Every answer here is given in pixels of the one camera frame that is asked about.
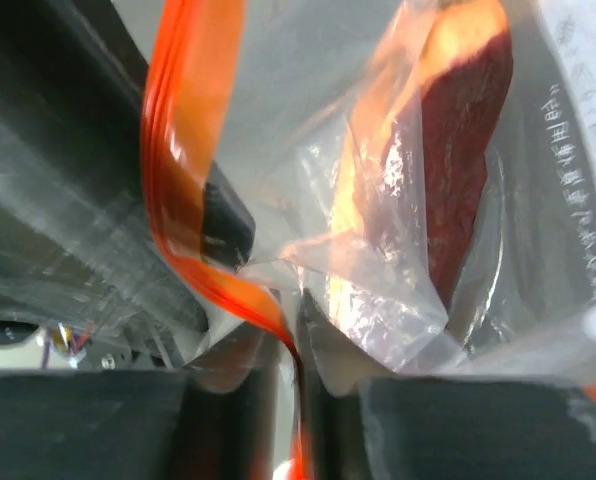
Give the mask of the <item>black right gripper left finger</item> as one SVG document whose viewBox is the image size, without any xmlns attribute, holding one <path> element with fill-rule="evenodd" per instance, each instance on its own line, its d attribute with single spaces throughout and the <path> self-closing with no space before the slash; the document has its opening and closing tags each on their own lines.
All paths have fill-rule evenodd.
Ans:
<svg viewBox="0 0 596 480">
<path fill-rule="evenodd" d="M 0 370 L 0 479 L 268 479 L 282 348 L 243 324 L 180 369 Z"/>
</svg>

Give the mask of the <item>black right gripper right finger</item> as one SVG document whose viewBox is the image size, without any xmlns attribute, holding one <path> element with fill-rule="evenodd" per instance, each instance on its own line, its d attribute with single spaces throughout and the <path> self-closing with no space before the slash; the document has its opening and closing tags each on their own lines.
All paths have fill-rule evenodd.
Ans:
<svg viewBox="0 0 596 480">
<path fill-rule="evenodd" d="M 309 479 L 596 479 L 596 404 L 576 386 L 397 376 L 310 294 L 297 347 Z"/>
</svg>

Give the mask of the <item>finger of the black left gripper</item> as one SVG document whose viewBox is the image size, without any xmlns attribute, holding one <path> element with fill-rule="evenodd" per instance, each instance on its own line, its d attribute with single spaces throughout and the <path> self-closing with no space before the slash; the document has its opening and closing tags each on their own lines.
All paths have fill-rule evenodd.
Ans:
<svg viewBox="0 0 596 480">
<path fill-rule="evenodd" d="M 253 216 L 216 164 L 203 189 L 201 252 L 231 270 L 250 258 L 256 231 Z"/>
</svg>

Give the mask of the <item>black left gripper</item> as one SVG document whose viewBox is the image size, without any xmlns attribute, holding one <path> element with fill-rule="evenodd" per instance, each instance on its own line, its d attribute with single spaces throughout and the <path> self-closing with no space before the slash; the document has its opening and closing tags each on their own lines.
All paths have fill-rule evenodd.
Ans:
<svg viewBox="0 0 596 480">
<path fill-rule="evenodd" d="M 207 330 L 147 226 L 146 68 L 109 1 L 0 1 L 0 320 Z"/>
</svg>

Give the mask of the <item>fake orange-purple fruit slice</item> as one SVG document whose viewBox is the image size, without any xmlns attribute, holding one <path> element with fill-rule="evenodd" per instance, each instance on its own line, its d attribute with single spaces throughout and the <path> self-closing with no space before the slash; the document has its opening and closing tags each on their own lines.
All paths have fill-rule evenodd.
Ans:
<svg viewBox="0 0 596 480">
<path fill-rule="evenodd" d="M 376 237 L 385 215 L 373 215 L 370 193 L 386 170 L 386 152 L 402 133 L 401 119 L 421 108 L 430 278 L 448 303 L 474 234 L 487 179 L 485 151 L 513 74 L 509 20 L 499 1 L 441 1 L 437 11 L 413 18 L 402 6 L 370 61 L 384 67 L 352 113 L 365 138 L 363 166 L 342 152 L 332 227 Z"/>
</svg>

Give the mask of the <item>clear orange-zip bag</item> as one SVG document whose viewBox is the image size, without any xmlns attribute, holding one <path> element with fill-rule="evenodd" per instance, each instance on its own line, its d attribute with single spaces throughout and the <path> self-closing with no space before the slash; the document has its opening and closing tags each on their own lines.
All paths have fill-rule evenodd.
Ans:
<svg viewBox="0 0 596 480">
<path fill-rule="evenodd" d="M 384 67 L 370 61 L 400 7 L 441 1 L 168 1 L 139 110 L 147 226 L 165 265 L 204 309 L 199 336 L 0 320 L 0 347 L 44 335 L 65 370 L 180 369 L 249 324 L 283 348 L 273 471 L 300 466 L 302 357 L 297 322 L 310 294 L 329 322 L 397 376 L 562 381 L 596 404 L 596 385 L 564 370 L 594 351 L 596 112 L 572 63 L 556 55 L 571 13 L 499 1 L 511 84 L 485 151 L 474 234 L 448 303 L 430 278 L 421 108 L 408 108 L 370 193 L 376 237 L 333 229 L 342 152 L 365 136 L 352 113 Z M 256 224 L 231 270 L 201 252 L 203 189 L 216 164 Z"/>
</svg>

